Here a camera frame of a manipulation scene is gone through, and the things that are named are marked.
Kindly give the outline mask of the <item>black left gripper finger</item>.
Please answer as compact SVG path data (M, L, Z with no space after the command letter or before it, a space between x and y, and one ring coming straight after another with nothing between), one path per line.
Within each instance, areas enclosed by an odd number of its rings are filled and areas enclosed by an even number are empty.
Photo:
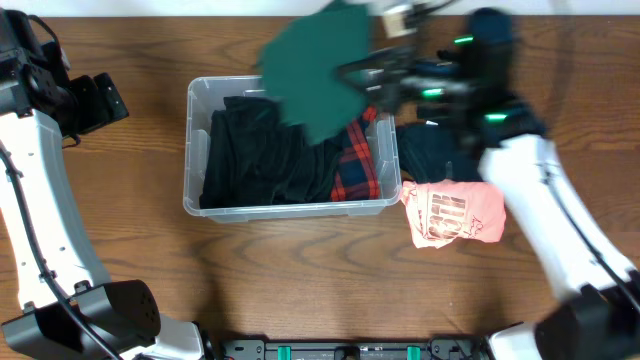
M94 81L108 113L107 122L113 123L127 118L129 111L110 75L101 73L94 77Z
M106 99L106 91L111 84L108 74L95 77L80 76L70 82L70 90L76 101L77 132L90 133L112 119L112 111Z

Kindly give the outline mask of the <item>dark green garment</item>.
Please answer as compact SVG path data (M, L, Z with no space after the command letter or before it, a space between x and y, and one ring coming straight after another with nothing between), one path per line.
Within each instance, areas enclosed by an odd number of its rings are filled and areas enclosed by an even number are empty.
M365 4L333 1L290 22L257 61L266 96L281 108L280 122L301 127L311 144L339 134L367 101L340 81L337 68L365 58L370 45Z

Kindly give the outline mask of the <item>dark navy shirt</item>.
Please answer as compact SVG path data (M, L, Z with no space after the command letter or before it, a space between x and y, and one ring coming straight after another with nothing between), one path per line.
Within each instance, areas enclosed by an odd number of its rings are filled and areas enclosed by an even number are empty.
M417 183L482 182L478 161L457 148L454 135L435 125L396 128L400 169Z

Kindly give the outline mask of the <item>red plaid flannel garment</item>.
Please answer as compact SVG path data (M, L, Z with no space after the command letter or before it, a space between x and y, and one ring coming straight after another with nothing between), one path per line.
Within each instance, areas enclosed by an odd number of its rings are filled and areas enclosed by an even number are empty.
M342 155L334 178L332 202L375 200L381 193L371 148L366 138L368 127L377 118L369 106L339 135Z

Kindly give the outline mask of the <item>pink printed t-shirt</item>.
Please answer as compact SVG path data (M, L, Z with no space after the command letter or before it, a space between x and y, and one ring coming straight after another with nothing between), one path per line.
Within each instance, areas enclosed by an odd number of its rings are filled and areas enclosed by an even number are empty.
M496 243L504 232L504 196L485 182L406 181L401 202L417 248L438 249L458 238Z

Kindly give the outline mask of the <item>clear plastic storage container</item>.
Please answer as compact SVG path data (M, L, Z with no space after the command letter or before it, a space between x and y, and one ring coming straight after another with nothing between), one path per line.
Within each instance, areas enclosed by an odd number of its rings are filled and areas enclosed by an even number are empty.
M399 201L402 180L395 119L380 115L366 130L380 196L375 200L202 209L202 193L210 148L211 115L225 108L228 96L262 97L259 75L210 76L191 81L187 89L186 140L182 205L191 216L217 223L320 216L377 215Z

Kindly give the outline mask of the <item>black garment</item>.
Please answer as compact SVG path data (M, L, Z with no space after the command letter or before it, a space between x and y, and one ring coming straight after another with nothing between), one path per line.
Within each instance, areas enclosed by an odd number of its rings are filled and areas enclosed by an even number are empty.
M203 209L325 202L342 145L312 145L303 128L280 122L265 98L231 96L211 116L210 148L199 205Z

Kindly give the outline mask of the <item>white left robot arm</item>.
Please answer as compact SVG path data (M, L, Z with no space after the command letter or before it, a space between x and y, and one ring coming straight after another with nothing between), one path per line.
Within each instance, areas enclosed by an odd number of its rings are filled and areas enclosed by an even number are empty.
M107 74L70 78L40 19L1 13L1 214L18 274L20 316L1 328L34 359L210 359L198 324L163 315L140 280L113 281L85 231L63 150L124 119Z

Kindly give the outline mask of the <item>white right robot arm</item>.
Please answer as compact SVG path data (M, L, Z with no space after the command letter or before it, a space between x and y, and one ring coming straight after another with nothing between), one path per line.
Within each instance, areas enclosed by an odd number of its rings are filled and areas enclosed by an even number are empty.
M558 300L535 324L478 343L486 359L626 359L639 352L639 272L573 188L544 123L510 88L516 35L509 14L469 14L455 50L419 58L415 44L340 65L338 78L380 110L441 106L462 148L479 156L534 249Z

